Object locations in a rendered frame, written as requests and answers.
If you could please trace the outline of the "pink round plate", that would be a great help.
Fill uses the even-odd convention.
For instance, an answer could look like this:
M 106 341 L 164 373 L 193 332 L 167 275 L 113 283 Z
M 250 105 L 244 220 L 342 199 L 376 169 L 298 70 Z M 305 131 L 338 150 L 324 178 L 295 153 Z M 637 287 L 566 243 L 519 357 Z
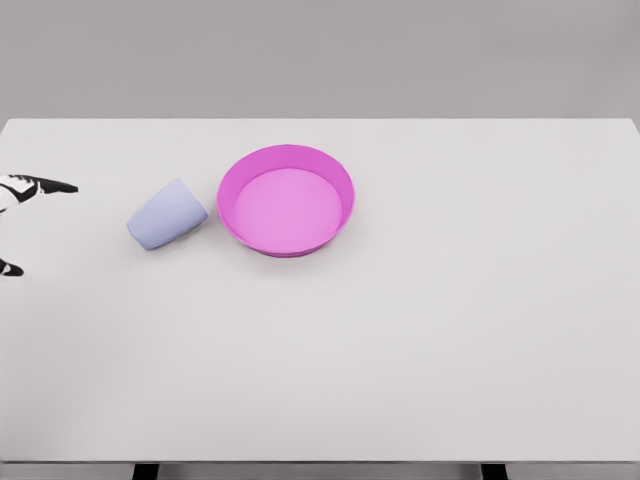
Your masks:
M 331 242 L 349 222 L 355 186 L 331 155 L 295 144 L 253 151 L 223 176 L 216 197 L 220 221 L 243 245 L 291 258 Z

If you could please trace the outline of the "pale lavender cup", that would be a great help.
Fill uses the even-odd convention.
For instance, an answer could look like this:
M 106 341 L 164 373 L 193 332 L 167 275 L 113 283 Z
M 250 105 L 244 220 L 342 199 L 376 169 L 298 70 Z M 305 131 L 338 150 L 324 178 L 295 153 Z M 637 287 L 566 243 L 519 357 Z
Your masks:
M 126 226 L 145 250 L 155 250 L 191 232 L 209 213 L 182 179 L 174 179 L 144 203 Z

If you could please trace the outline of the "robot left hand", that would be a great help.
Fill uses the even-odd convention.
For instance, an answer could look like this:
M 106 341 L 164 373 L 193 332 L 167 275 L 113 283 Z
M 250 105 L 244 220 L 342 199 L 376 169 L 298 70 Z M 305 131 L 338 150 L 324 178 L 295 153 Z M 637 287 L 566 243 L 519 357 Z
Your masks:
M 22 174 L 0 174 L 0 218 L 9 210 L 43 195 L 75 194 L 73 184 Z

